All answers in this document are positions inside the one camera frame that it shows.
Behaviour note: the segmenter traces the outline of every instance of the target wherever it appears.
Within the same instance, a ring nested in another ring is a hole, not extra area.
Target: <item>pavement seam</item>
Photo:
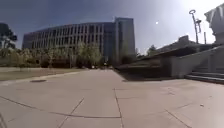
[[[5,98],[5,97],[3,97],[3,96],[0,96],[0,98],[5,99],[5,100],[7,100],[7,101],[10,101],[10,102],[12,102],[12,103],[18,104],[18,105],[21,105],[21,106],[27,107],[27,108],[32,108],[32,109],[37,109],[37,110],[42,111],[41,109],[38,109],[38,108],[36,108],[36,107],[32,107],[32,106],[29,106],[29,105],[26,105],[26,104],[23,104],[23,103],[19,103],[19,102],[16,102],[16,101],[14,101],[14,100],[11,100],[11,99],[8,99],[8,98]]]
[[[70,112],[69,115],[72,115],[72,113],[75,111],[75,109],[77,109],[79,107],[79,105],[83,102],[84,98],[82,98],[82,100],[79,101],[79,103],[75,106],[75,108]],[[66,116],[65,119],[62,121],[62,123],[59,125],[58,128],[62,128],[62,126],[64,125],[65,121],[69,118],[69,116]]]
[[[186,123],[184,123],[182,120],[180,120],[178,117],[176,117],[174,114],[172,114],[170,111],[166,110],[167,113],[169,113],[172,117],[180,121],[183,125],[185,125],[187,128],[192,128],[191,126],[188,126]]]
[[[121,114],[121,108],[120,108],[120,105],[118,103],[118,98],[117,98],[117,94],[116,94],[116,89],[115,88],[114,88],[114,96],[115,96],[115,99],[116,99],[116,102],[117,102],[117,107],[118,107],[118,110],[119,110],[119,113],[120,113],[121,128],[124,128],[124,123],[123,123],[122,114]]]

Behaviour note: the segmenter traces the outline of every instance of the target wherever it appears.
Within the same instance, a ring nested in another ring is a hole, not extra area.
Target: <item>blue sky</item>
[[[222,0],[0,0],[0,22],[9,24],[18,35],[17,47],[21,47],[24,33],[45,27],[130,17],[135,22],[136,47],[145,53],[152,44],[162,47],[186,33],[195,40],[190,9],[197,10],[197,17],[203,20],[202,29],[212,43],[214,37],[204,13],[221,3]]]

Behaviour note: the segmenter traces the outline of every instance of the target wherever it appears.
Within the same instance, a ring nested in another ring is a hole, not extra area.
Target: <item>concrete pavement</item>
[[[92,70],[0,85],[0,113],[8,128],[223,128],[223,96],[218,84]]]

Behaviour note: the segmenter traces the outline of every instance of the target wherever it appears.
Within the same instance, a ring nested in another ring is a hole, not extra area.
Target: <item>building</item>
[[[172,50],[176,50],[176,49],[180,49],[180,48],[184,48],[184,47],[192,46],[192,45],[196,45],[196,44],[197,44],[196,42],[189,40],[188,35],[185,35],[185,36],[180,37],[178,39],[178,41],[157,49],[156,53],[157,54],[164,53],[164,52],[168,52],[168,51],[172,51]]]
[[[99,46],[105,58],[119,62],[135,54],[134,20],[116,18],[114,22],[82,23],[57,26],[24,35],[22,48],[47,49],[69,47],[77,50],[80,42]]]
[[[217,44],[224,44],[224,3],[205,13]]]

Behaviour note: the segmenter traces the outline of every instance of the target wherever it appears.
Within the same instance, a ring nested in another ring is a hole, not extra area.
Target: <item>window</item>
[[[98,43],[98,35],[96,35],[96,43]]]
[[[79,40],[79,36],[77,37],[77,41],[79,42],[80,40]]]
[[[72,44],[72,37],[70,37],[70,39],[69,39],[69,43]]]
[[[53,30],[53,37],[56,36],[56,30]]]
[[[98,26],[96,26],[96,33],[98,33]]]
[[[100,26],[100,33],[103,32],[103,26]]]
[[[100,38],[99,43],[101,44],[102,43],[102,35],[100,35],[99,38]]]
[[[84,30],[84,26],[81,26],[81,33],[83,33],[83,30]]]
[[[88,35],[88,41],[87,41],[88,44],[90,43],[90,38],[91,38],[91,36]]]
[[[81,29],[80,26],[78,26],[78,33],[80,33],[80,29]]]
[[[77,27],[75,26],[74,29],[75,29],[74,30],[74,33],[76,34],[77,33]]]
[[[81,36],[81,41],[83,41],[83,36]]]
[[[69,35],[70,34],[70,28],[67,29],[67,34],[66,35]]]
[[[68,37],[65,37],[65,44],[68,44]]]
[[[70,35],[72,35],[73,34],[73,27],[71,27],[71,31],[70,31]]]
[[[73,37],[73,44],[76,43],[76,36]]]
[[[94,42],[94,35],[92,35],[92,40],[91,41]]]
[[[93,25],[91,25],[90,27],[89,27],[89,33],[94,33],[94,26]]]
[[[87,33],[87,31],[88,31],[88,26],[85,27],[85,33]]]
[[[87,43],[87,42],[86,42],[86,38],[87,38],[87,37],[86,37],[86,36],[84,36],[84,41],[83,41],[83,42],[85,42],[85,43]]]

